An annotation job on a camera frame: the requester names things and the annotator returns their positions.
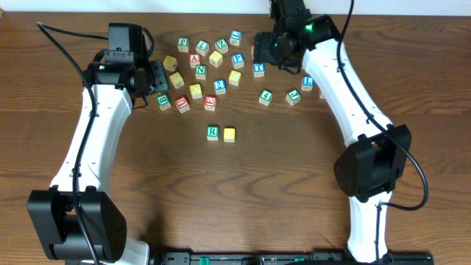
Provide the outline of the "green R block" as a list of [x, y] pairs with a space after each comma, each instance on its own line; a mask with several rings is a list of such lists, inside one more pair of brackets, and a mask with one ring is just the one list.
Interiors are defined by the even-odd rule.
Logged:
[[209, 141], [218, 141], [219, 128], [217, 126], [208, 126], [206, 136]]

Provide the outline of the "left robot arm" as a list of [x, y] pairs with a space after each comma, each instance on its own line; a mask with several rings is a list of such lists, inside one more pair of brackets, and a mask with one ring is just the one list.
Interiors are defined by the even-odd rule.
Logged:
[[130, 237], [110, 197], [117, 144], [137, 99], [156, 95], [171, 106], [155, 42], [137, 24], [111, 23], [108, 46], [79, 70], [82, 110], [68, 153], [46, 190], [34, 190], [28, 212], [47, 258], [67, 264], [158, 264], [152, 245]]

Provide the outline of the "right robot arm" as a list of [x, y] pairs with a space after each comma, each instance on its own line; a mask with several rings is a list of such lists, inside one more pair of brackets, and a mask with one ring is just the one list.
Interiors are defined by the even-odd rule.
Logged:
[[411, 134], [395, 127], [372, 101], [329, 15], [313, 17], [303, 1], [271, 0], [272, 32], [255, 36], [254, 61], [291, 74], [305, 71], [332, 110], [346, 146], [334, 164], [350, 202], [347, 249], [359, 263], [383, 263], [387, 202], [402, 175]]

